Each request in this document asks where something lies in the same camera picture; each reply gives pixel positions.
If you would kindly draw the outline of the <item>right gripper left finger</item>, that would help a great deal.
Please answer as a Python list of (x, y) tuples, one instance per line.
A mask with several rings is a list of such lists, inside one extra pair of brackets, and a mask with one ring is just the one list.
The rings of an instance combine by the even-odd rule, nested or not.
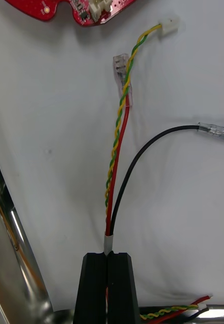
[(83, 257), (73, 323), (106, 323), (106, 256)]

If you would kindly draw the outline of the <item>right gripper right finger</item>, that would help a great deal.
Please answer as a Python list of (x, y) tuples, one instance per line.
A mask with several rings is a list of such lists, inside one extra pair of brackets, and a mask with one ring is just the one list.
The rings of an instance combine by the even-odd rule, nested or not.
[(108, 323), (140, 323), (131, 257), (110, 252), (108, 269)]

